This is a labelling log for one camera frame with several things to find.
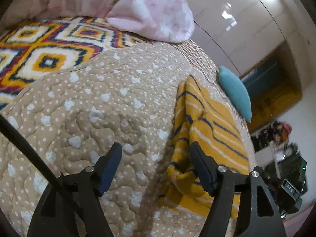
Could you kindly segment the teal pillow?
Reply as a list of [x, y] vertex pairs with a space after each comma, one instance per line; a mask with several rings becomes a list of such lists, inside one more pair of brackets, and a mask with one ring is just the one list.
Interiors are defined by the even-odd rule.
[[246, 119], [252, 121], [252, 106], [250, 96], [245, 85], [228, 68], [220, 66], [217, 73], [218, 82], [234, 105], [237, 112]]

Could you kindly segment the colourful diamond pattern blanket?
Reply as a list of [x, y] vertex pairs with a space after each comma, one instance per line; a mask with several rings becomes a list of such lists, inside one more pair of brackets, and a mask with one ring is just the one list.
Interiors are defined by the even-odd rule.
[[30, 20], [1, 33], [1, 108], [44, 75], [149, 40], [102, 18]]

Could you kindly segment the white cluttered shelf unit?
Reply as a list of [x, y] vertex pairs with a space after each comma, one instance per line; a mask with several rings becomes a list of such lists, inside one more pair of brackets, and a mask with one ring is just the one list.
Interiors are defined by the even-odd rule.
[[274, 121], [251, 135], [255, 159], [259, 166], [280, 163], [298, 153], [298, 144], [290, 142], [292, 127], [285, 121]]

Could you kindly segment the beige dotted quilt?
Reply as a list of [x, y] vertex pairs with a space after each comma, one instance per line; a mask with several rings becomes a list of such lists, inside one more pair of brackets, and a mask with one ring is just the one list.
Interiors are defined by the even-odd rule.
[[53, 172], [94, 165], [113, 143], [123, 158], [100, 199], [115, 236], [197, 236], [205, 222], [162, 207], [178, 85], [188, 76], [224, 104], [254, 167], [248, 127], [217, 82], [217, 66], [193, 41], [140, 43], [33, 82], [1, 110]]

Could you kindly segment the pink floral comforter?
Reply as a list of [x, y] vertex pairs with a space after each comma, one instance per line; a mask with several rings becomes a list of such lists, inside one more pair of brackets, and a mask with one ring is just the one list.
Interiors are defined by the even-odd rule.
[[194, 32], [186, 0], [13, 0], [1, 16], [7, 28], [32, 18], [95, 17], [148, 39], [181, 43]]

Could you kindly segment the brown wooden door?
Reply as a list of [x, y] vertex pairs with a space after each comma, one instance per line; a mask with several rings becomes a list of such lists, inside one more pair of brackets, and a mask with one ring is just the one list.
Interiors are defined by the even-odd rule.
[[242, 78], [252, 104], [251, 133], [263, 128], [302, 98], [292, 58], [273, 55]]

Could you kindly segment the glossy beige wardrobe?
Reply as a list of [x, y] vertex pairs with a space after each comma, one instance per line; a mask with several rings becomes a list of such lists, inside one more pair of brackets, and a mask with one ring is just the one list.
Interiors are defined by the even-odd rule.
[[315, 78], [315, 24], [300, 0], [187, 0], [192, 36], [217, 65], [244, 75], [289, 46], [303, 86]]

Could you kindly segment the yellow striped knit sweater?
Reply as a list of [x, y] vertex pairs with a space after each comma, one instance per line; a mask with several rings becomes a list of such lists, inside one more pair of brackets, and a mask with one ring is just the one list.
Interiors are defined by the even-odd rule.
[[233, 173], [249, 174], [250, 162], [229, 109], [211, 99], [193, 76], [179, 85], [174, 117], [174, 152], [160, 203], [170, 209], [207, 216], [213, 197], [204, 191], [189, 156], [198, 142], [204, 153]]

